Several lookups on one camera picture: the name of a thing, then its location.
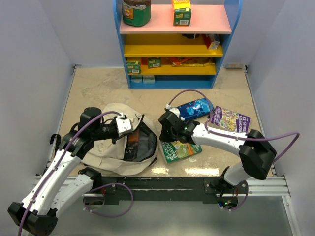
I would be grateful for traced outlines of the green Treehouse book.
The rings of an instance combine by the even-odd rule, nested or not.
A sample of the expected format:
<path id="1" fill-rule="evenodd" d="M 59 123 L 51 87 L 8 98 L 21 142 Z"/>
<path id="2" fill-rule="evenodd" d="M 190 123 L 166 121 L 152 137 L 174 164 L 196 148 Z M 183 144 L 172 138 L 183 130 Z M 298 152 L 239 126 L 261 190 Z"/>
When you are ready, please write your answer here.
<path id="1" fill-rule="evenodd" d="M 167 163 L 172 163 L 181 159 L 191 157 L 202 152 L 200 145 L 181 143 L 179 141 L 163 142 L 159 141 L 159 148 Z"/>

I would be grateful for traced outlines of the beige canvas backpack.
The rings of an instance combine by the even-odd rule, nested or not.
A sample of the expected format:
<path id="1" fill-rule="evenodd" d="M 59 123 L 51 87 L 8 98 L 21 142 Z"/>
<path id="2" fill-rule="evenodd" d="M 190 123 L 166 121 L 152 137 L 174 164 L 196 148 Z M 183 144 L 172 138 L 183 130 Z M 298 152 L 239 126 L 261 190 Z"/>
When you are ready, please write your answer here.
<path id="1" fill-rule="evenodd" d="M 105 110 L 87 107 L 80 115 L 79 122 L 64 135 L 50 168 L 59 171 L 62 167 L 67 167 L 73 170 L 79 163 L 83 163 L 88 167 L 121 176 L 132 176 L 153 165 L 158 158 L 158 138 L 153 157 L 138 163 L 123 160 L 127 135 L 133 132 L 120 136 L 116 144 L 112 144 L 111 140 L 95 140 L 95 132 L 100 124 L 110 118 L 115 119 L 120 113 L 124 113 L 132 121 L 133 132 L 138 128 L 146 128 L 154 132 L 157 137 L 154 122 L 128 105 L 110 103 Z"/>

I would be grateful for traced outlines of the dark Tale of Two Cities book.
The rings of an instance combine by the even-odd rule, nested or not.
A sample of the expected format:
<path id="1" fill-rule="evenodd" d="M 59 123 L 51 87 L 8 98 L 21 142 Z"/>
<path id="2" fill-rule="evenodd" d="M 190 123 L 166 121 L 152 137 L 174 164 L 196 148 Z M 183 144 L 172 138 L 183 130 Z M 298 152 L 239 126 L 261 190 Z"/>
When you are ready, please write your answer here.
<path id="1" fill-rule="evenodd" d="M 127 135 L 124 161 L 142 162 L 153 157 L 157 149 L 157 137 L 154 132 L 146 128 L 138 128 Z"/>

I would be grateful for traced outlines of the blue pencil case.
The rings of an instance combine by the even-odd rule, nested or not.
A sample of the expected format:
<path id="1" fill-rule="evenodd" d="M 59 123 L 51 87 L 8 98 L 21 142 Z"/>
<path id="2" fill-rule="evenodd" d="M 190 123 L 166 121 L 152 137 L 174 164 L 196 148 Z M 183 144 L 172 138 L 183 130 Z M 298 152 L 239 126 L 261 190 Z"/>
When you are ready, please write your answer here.
<path id="1" fill-rule="evenodd" d="M 185 120 L 194 120 L 203 116 L 210 117 L 214 110 L 212 102 L 206 98 L 194 100 L 177 107 L 180 115 Z"/>

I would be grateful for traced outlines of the purple Treehouse book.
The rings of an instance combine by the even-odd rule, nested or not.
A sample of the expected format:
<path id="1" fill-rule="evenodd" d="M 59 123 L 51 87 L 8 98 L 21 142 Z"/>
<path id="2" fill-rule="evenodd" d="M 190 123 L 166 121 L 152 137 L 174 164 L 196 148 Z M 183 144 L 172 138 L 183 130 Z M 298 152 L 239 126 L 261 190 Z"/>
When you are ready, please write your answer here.
<path id="1" fill-rule="evenodd" d="M 232 110 L 216 106 L 211 123 L 230 132 L 247 133 L 251 118 Z"/>

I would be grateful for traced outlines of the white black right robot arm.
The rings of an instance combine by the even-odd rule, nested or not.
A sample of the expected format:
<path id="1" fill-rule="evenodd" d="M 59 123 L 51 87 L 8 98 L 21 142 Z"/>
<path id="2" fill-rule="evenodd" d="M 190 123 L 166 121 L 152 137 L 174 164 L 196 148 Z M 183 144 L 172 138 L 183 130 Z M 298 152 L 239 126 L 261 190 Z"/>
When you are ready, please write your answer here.
<path id="1" fill-rule="evenodd" d="M 211 187 L 220 192 L 231 193 L 239 183 L 251 177 L 265 180 L 277 155 L 264 136 L 254 129 L 249 133 L 210 129 L 194 120 L 182 120 L 171 110 L 166 110 L 158 121 L 161 124 L 159 139 L 163 142 L 215 147 L 240 158 L 239 163 L 226 167 L 221 176 L 211 182 Z"/>

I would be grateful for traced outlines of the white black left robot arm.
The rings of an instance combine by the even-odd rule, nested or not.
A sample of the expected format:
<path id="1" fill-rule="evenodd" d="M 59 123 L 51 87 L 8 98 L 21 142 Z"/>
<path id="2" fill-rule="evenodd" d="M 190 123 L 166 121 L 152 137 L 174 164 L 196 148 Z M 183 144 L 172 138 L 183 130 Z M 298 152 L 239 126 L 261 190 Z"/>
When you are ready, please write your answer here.
<path id="1" fill-rule="evenodd" d="M 25 230 L 34 236 L 48 236 L 56 227 L 60 216 L 86 192 L 96 193 L 102 187 L 101 173 L 84 168 L 67 187 L 62 188 L 72 170 L 100 140 L 115 143 L 133 130 L 131 121 L 123 113 L 113 111 L 115 117 L 106 123 L 102 112 L 88 107 L 78 123 L 61 140 L 55 158 L 40 181 L 21 202 L 13 202 L 8 213 L 19 227 L 18 235 Z"/>

